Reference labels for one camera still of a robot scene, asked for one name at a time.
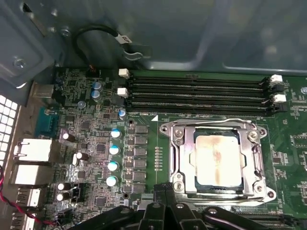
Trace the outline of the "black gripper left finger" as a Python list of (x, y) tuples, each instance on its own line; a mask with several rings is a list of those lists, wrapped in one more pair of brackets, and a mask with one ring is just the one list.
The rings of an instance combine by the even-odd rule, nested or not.
[(162, 230), (165, 220), (166, 184), (154, 186), (154, 201), (145, 209), (115, 207), (78, 224), (79, 230)]

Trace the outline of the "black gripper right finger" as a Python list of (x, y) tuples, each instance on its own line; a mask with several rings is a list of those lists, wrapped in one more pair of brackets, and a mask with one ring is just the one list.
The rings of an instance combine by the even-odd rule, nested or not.
[(261, 225), (220, 207), (202, 213), (177, 202), (173, 186), (165, 184), (165, 201), (179, 230), (260, 230)]

